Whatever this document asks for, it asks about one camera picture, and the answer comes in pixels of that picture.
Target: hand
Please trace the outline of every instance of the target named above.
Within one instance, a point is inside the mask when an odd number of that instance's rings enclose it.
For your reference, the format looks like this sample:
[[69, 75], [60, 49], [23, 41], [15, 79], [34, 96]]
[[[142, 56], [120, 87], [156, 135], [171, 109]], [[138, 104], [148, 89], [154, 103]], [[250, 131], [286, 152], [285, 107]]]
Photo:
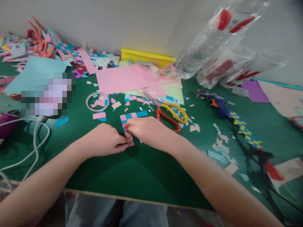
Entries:
[[124, 128], [143, 143], [167, 153], [180, 149], [187, 141], [154, 117], [128, 119]]
[[102, 123], [74, 144], [88, 155], [87, 158], [91, 158], [123, 152], [132, 139], [132, 137], [126, 138], [119, 135], [115, 128]]

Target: scissors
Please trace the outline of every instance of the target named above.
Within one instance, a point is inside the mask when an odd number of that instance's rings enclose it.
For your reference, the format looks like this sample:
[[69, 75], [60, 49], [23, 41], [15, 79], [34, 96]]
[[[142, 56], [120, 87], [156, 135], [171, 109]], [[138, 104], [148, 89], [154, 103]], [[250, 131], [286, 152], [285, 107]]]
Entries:
[[[156, 110], [156, 116], [157, 116], [157, 120], [160, 121], [161, 123], [163, 123], [160, 119], [160, 115], [163, 116], [165, 119], [169, 120], [171, 123], [173, 123], [174, 125], [177, 126], [177, 129], [176, 130], [173, 130], [174, 132], [180, 132], [181, 131], [181, 126], [179, 125], [178, 122], [182, 123], [182, 124], [185, 124], [187, 121], [188, 121], [188, 116], [186, 114], [186, 112], [181, 108], [179, 107], [178, 105], [176, 104], [173, 104], [173, 103], [169, 103], [169, 102], [165, 102], [164, 104], [163, 103], [160, 103], [159, 101], [157, 101], [156, 99], [154, 99], [150, 94], [148, 94], [147, 92], [143, 91], [144, 95], [146, 96], [146, 98], [149, 100], [149, 101], [152, 101], [153, 104], [157, 107], [157, 110]], [[179, 118], [178, 114], [176, 114], [172, 108], [170, 108], [170, 106], [172, 107], [175, 107], [177, 108], [182, 114], [183, 114], [183, 117], [184, 117], [184, 120], [182, 120], [181, 118]], [[175, 120], [173, 120], [172, 118], [166, 116], [163, 111], [161, 110], [161, 107], [164, 107], [166, 109], [168, 109], [171, 114], [178, 120], [178, 122], [176, 122]]]

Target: pink device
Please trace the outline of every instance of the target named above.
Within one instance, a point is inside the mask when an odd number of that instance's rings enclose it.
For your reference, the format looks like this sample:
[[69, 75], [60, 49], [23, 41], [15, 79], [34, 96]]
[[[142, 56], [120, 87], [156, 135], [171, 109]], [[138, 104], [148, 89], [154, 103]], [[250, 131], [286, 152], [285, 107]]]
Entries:
[[[19, 119], [18, 117], [6, 114], [6, 113], [0, 113], [0, 125], [8, 122], [8, 121], [12, 121], [12, 120], [17, 120]], [[13, 128], [15, 127], [15, 125], [18, 123], [18, 121], [7, 124], [7, 125], [3, 125], [0, 126], [0, 145], [1, 143], [4, 141], [4, 139], [7, 138], [7, 136], [9, 135], [9, 133], [13, 130]]]

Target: yellow box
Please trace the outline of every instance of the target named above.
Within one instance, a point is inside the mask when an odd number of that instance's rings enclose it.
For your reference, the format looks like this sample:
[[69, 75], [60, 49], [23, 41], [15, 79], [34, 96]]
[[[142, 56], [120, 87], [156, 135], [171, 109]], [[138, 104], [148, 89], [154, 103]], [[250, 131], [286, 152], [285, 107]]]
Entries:
[[170, 65], [173, 62], [177, 61], [177, 59], [168, 55], [158, 55], [151, 54], [137, 50], [131, 50], [123, 48], [121, 50], [121, 60], [128, 61], [129, 59], [133, 61], [150, 61], [150, 62], [158, 62], [158, 68], [164, 68], [166, 65]]

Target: power cord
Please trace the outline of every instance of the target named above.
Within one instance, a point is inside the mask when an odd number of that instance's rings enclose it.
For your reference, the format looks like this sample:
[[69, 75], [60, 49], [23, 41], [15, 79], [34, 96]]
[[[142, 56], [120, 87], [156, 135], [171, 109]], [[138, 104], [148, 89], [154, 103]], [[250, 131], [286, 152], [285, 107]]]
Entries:
[[251, 151], [249, 151], [248, 149], [246, 149], [246, 147], [243, 145], [243, 143], [241, 142], [241, 140], [238, 137], [238, 133], [235, 129], [235, 125], [234, 125], [234, 119], [229, 118], [228, 121], [231, 123], [232, 126], [232, 133], [234, 135], [234, 137], [236, 138], [242, 152], [244, 153], [245, 156], [249, 157], [250, 159], [252, 159], [255, 163], [257, 163], [260, 166], [261, 169], [261, 173], [262, 173], [262, 178], [263, 181], [265, 183], [265, 185], [267, 186], [268, 189], [268, 196], [272, 202], [272, 204], [274, 205], [274, 207], [276, 208], [277, 212], [278, 212], [278, 219], [283, 223], [283, 224], [287, 224], [285, 223], [285, 218], [284, 215], [282, 214], [281, 210], [279, 209], [278, 205], [276, 204], [276, 202], [274, 201], [274, 199], [272, 198], [272, 195], [270, 193], [270, 191], [274, 192], [275, 194], [277, 194], [280, 198], [282, 198], [283, 200], [285, 200], [288, 204], [290, 204], [291, 206], [293, 206], [295, 209], [297, 209], [298, 211], [300, 211], [301, 213], [303, 213], [303, 210], [301, 210], [300, 208], [298, 208], [297, 206], [295, 206], [294, 204], [292, 204], [291, 202], [289, 202], [287, 199], [283, 198], [279, 193], [277, 193], [273, 188], [272, 188], [272, 184], [271, 181], [269, 179], [269, 176], [266, 173], [266, 170], [264, 168], [265, 164], [266, 164], [266, 160], [273, 158], [272, 153], [269, 152], [265, 152], [265, 151], [257, 151], [256, 155], [259, 157], [259, 161], [257, 161], [254, 157]]
[[[21, 160], [20, 162], [0, 169], [0, 175], [2, 176], [4, 182], [8, 185], [8, 189], [0, 187], [0, 190], [5, 191], [5, 192], [9, 192], [9, 193], [13, 191], [12, 183], [10, 182], [8, 177], [4, 174], [4, 172], [3, 172], [4, 170], [7, 170], [7, 169], [10, 169], [12, 167], [15, 167], [15, 166], [18, 166], [18, 165], [22, 164], [23, 162], [25, 162], [29, 157], [31, 157], [35, 153], [36, 154], [36, 159], [35, 159], [34, 163], [32, 164], [31, 168], [28, 170], [28, 172], [24, 176], [23, 180], [21, 181], [21, 183], [22, 183], [23, 181], [25, 181], [25, 179], [28, 177], [28, 175], [30, 174], [30, 172], [32, 171], [34, 166], [36, 165], [36, 163], [39, 159], [38, 148], [40, 146], [42, 146], [42, 144], [44, 144], [44, 142], [47, 140], [47, 138], [49, 137], [49, 135], [51, 133], [51, 129], [49, 128], [49, 126], [42, 122], [43, 119], [44, 119], [44, 116], [39, 116], [37, 120], [25, 118], [25, 119], [17, 119], [17, 120], [13, 120], [13, 121], [8, 121], [8, 122], [5, 122], [3, 124], [0, 124], [0, 126], [3, 126], [3, 125], [7, 125], [7, 124], [10, 124], [10, 123], [16, 122], [16, 121], [21, 121], [21, 120], [36, 121], [36, 125], [35, 125], [35, 128], [34, 128], [34, 137], [33, 137], [34, 150], [28, 156], [26, 156], [23, 160]], [[37, 128], [38, 128], [39, 124], [42, 124], [43, 126], [45, 126], [47, 128], [47, 134], [46, 134], [45, 138], [43, 139], [43, 141], [37, 146], [37, 144], [36, 144], [36, 135], [37, 135]]]

